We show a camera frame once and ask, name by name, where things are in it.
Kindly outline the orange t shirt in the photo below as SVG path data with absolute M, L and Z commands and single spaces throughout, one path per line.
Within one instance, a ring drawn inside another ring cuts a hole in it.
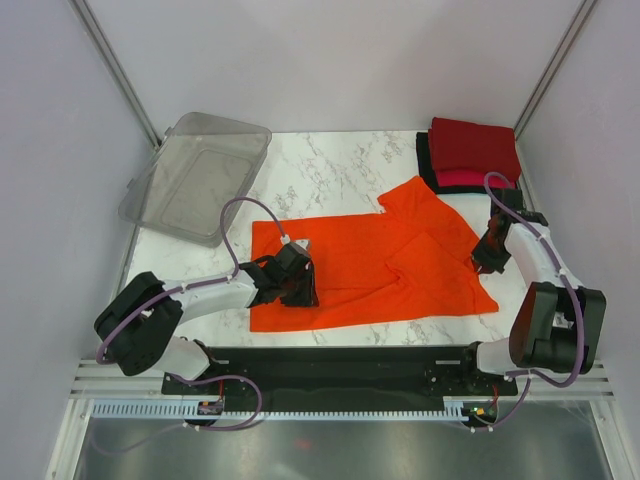
M 424 317 L 495 313 L 471 252 L 478 237 L 419 177 L 378 198 L 381 213 L 256 221 L 252 254 L 272 254 L 280 237 L 308 239 L 319 304 L 252 308 L 250 329 L 281 333 Z

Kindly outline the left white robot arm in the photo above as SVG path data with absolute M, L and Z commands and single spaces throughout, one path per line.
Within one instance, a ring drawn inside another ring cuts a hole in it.
M 279 302 L 285 307 L 319 305 L 311 241 L 284 243 L 274 255 L 241 263 L 222 276 L 162 281 L 143 272 L 98 316 L 94 329 L 102 340 L 96 361 L 115 364 L 126 376 L 155 369 L 184 380 L 198 393 L 219 382 L 219 369 L 206 347 L 176 334 L 188 321 L 234 309 Z

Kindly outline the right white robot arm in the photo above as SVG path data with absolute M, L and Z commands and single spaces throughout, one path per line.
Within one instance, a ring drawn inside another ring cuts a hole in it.
M 563 388 L 593 367 L 605 295 L 570 272 L 546 218 L 524 207 L 520 190 L 492 188 L 490 198 L 490 219 L 472 250 L 472 264 L 478 273 L 502 274 L 513 260 L 527 292 L 506 339 L 470 347 L 475 359 L 458 368 L 459 384 L 477 394 L 494 374 L 536 375 Z

